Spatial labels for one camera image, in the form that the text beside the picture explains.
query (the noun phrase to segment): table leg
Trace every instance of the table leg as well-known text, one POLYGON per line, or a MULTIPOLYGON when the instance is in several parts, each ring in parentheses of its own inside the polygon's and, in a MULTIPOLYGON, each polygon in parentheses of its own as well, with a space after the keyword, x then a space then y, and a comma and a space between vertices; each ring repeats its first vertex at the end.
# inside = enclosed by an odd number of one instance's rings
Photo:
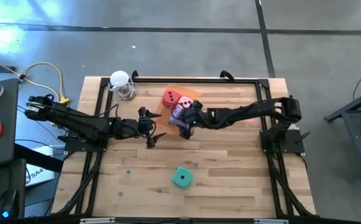
POLYGON ((28 164, 38 166, 47 170, 60 173, 62 171, 63 161, 35 152, 19 144, 14 145, 15 159, 25 159, 28 164))

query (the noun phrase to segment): red die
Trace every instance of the red die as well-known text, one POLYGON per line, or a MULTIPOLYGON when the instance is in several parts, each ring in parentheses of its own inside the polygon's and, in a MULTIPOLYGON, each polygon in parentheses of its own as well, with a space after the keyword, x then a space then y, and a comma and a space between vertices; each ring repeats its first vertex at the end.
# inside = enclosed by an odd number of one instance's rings
POLYGON ((167 90, 162 96, 162 104, 168 108, 173 109, 173 107, 178 103, 181 95, 174 90, 167 90))

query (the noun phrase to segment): yellow cable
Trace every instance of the yellow cable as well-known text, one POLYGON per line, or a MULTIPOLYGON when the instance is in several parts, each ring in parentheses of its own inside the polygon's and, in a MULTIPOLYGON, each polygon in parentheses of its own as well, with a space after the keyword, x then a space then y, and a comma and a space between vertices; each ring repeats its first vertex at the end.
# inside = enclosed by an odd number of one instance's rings
POLYGON ((3 65, 1 62, 0 62, 0 66, 2 66, 3 68, 5 68, 6 70, 16 74, 18 77, 21 75, 21 74, 24 74, 24 72, 27 70, 27 69, 30 69, 36 65, 51 65, 53 66, 54 68, 56 68, 57 72, 59 73, 59 79, 60 79, 60 95, 61 95, 61 98, 59 98, 59 94, 57 94, 57 92, 49 87, 49 86, 46 86, 46 85, 42 85, 42 84, 39 84, 39 83, 35 83, 31 80, 29 80, 28 78, 24 78, 25 81, 27 82, 30 82, 31 84, 34 84, 34 85, 37 85, 37 86, 41 86, 41 87, 44 87, 44 88, 47 88, 48 90, 52 90, 56 97, 57 97, 57 101, 68 101, 68 99, 66 99, 66 97, 64 97, 64 93, 63 93, 63 75, 62 75, 62 72, 60 71, 60 69, 58 67, 56 67, 56 65, 52 64, 52 63, 48 63, 48 62, 37 62, 37 63, 34 63, 32 65, 29 65, 27 66, 25 69, 23 69, 20 73, 17 73, 13 70, 11 70, 10 68, 6 67, 5 65, 3 65))

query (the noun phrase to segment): orange pad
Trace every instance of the orange pad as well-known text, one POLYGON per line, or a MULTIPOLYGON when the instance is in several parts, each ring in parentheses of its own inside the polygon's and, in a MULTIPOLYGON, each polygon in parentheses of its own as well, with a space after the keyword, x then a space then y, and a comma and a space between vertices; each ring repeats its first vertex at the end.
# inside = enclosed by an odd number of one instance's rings
MULTIPOLYGON (((175 90, 180 94, 181 97, 187 96, 193 100, 198 100, 200 98, 199 92, 181 87, 179 85, 169 84, 165 91, 167 90, 175 90)), ((179 128, 177 126, 169 124, 169 120, 171 118, 171 109, 165 108, 162 105, 161 100, 158 103, 158 107, 155 113, 162 115, 156 120, 156 124, 159 125, 160 128, 164 128, 168 134, 179 134, 179 128)))

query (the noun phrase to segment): mounting bracket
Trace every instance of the mounting bracket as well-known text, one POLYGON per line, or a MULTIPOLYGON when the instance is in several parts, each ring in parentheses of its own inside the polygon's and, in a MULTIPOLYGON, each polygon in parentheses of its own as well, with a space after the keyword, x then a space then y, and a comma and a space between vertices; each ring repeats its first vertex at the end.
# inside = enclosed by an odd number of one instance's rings
POLYGON ((304 143, 302 142, 301 132, 297 129, 287 130, 286 137, 284 141, 274 143, 268 141, 266 136, 269 130, 261 130, 261 144, 262 150, 264 153, 276 154, 279 152, 282 153, 304 153, 304 143))

